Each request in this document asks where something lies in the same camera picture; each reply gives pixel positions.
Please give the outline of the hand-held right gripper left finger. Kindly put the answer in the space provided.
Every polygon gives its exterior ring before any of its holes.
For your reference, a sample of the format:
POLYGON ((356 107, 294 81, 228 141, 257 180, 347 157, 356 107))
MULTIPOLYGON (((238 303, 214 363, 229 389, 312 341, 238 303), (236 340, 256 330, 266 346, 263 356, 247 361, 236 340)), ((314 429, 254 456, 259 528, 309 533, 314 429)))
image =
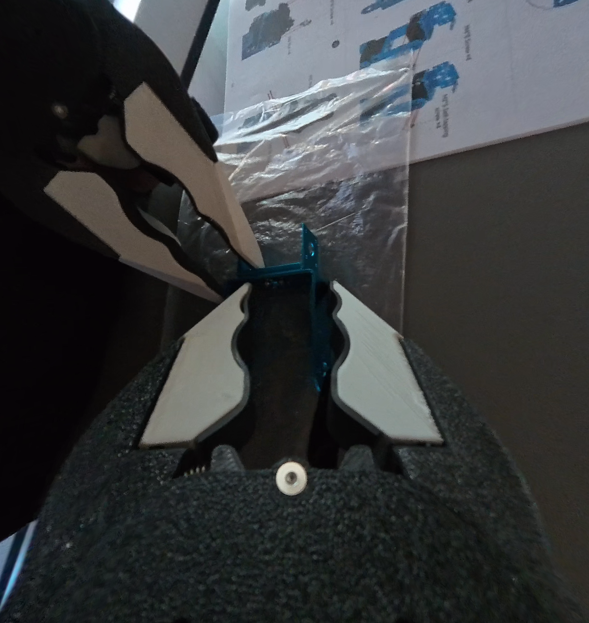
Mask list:
POLYGON ((244 283, 183 335, 140 448, 190 447, 244 409, 250 373, 237 341, 249 319, 251 291, 244 283))

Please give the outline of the blue metal bracket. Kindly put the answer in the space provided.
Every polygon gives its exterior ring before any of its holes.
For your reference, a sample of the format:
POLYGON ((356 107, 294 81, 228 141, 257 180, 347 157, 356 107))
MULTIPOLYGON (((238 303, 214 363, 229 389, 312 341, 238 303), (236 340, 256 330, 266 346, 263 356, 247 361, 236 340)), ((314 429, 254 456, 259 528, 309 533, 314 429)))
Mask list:
POLYGON ((320 245, 306 224, 301 225, 301 251, 298 262, 259 269, 238 260, 235 276, 225 283, 225 293, 232 294, 243 284, 266 292, 270 300, 278 295, 300 293, 306 301, 309 319, 312 378, 318 392, 335 362, 332 353, 332 303, 330 284, 320 271, 320 245))

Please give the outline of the white instruction manual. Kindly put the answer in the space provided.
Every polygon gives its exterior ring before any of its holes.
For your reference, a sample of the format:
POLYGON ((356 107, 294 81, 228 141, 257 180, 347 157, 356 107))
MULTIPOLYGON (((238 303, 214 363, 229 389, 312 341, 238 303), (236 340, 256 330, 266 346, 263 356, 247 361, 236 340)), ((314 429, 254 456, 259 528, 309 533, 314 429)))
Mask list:
POLYGON ((589 120, 589 1, 229 1, 225 110, 411 64, 412 161, 589 120))

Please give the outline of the grey desk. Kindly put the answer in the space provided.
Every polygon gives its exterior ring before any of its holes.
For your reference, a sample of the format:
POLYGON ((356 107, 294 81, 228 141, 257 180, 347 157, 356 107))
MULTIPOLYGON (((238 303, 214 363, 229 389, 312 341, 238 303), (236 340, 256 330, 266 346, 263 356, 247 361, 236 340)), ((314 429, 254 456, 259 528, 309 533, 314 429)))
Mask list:
POLYGON ((403 333, 537 501, 589 620, 589 123, 410 165, 403 333))

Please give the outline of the black bar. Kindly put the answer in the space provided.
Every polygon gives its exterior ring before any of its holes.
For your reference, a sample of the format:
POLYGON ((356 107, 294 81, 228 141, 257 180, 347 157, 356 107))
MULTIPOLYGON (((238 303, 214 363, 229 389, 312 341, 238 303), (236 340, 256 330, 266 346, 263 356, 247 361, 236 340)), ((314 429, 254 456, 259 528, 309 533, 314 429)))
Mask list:
POLYGON ((200 14, 200 19, 195 29, 189 51, 182 66, 180 78, 186 92, 188 92, 190 88, 192 78, 197 69, 200 55, 204 49, 219 4, 220 1, 205 1, 204 3, 204 8, 200 14))

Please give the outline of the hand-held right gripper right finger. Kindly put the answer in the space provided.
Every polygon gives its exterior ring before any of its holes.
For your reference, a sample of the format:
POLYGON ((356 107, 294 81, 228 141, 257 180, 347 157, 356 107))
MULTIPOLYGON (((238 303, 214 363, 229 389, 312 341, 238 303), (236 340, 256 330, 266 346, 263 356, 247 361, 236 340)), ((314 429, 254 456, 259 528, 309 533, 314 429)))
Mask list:
POLYGON ((442 446, 401 334, 336 280, 330 290, 337 300, 332 319, 344 341, 331 371, 336 405, 394 444, 442 446))

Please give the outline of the clear plastic bag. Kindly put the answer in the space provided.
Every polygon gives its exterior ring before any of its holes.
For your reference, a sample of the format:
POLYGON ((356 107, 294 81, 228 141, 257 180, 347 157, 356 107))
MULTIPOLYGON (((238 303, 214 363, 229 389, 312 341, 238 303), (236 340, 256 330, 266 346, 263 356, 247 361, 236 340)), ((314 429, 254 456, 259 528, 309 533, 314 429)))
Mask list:
POLYGON ((412 61, 384 60, 212 116, 217 156, 266 266, 295 262, 301 225, 322 275, 403 332, 412 61))

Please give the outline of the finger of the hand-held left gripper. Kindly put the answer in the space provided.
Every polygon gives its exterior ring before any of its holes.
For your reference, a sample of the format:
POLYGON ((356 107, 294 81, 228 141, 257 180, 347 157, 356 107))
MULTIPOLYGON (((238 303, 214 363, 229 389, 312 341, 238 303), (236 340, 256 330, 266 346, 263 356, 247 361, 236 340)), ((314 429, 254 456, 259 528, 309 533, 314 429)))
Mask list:
POLYGON ((166 244, 143 233, 124 212, 119 197, 95 173, 59 171, 44 193, 119 256, 119 261, 202 299, 222 296, 184 269, 166 244))
POLYGON ((263 268, 258 241, 220 161, 211 160, 147 83, 124 101, 127 144, 144 161, 171 174, 196 211, 247 264, 263 268))

